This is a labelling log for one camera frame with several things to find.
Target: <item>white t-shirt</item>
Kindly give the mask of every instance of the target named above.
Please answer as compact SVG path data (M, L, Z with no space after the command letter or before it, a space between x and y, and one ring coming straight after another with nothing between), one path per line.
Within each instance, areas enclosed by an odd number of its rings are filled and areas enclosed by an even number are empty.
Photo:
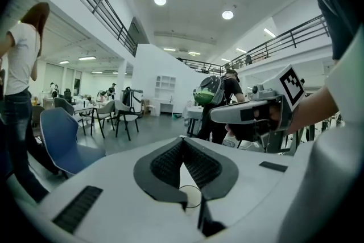
M9 69L5 95L16 94L29 87L30 73L40 49L40 36L34 26L18 23L9 32L15 47L7 54Z

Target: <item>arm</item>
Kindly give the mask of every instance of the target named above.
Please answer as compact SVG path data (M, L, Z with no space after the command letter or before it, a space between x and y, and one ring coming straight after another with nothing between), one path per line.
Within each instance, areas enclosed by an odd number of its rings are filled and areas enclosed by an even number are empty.
M244 102L245 101L244 94L242 94L242 93L235 94L235 97L237 98L238 102Z
M327 87L322 87L318 92L303 99L295 109L293 121L287 130L287 134L292 134L304 126L313 125L338 112Z
M38 78L37 67L38 67L38 59L35 60L32 72L30 73L30 78L32 78L33 81L35 81Z
M7 33L5 40L0 42L0 58L2 58L11 48L15 46L12 34Z

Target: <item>blue chair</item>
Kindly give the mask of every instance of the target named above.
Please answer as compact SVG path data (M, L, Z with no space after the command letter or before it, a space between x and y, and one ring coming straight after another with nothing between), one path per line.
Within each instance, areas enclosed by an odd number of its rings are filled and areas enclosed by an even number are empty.
M78 123L63 108L43 111L40 129L49 156L66 178L67 174L77 174L105 156L105 150L76 142Z

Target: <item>backpack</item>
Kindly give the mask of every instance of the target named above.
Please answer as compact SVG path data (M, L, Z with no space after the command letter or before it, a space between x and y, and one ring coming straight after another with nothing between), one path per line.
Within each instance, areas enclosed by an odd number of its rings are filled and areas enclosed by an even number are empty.
M228 78L231 77L209 76L203 79L200 86L196 89L196 93L194 94L197 104L202 106L207 104L219 105L225 97L224 80Z

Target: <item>blue jeans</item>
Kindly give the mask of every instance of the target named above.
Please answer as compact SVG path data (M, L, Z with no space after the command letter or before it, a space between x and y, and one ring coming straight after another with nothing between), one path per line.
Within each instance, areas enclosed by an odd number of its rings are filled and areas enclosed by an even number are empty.
M27 146L33 142L32 105L28 89L5 96L5 136L14 174L18 182L38 203L48 191L39 183L28 165Z

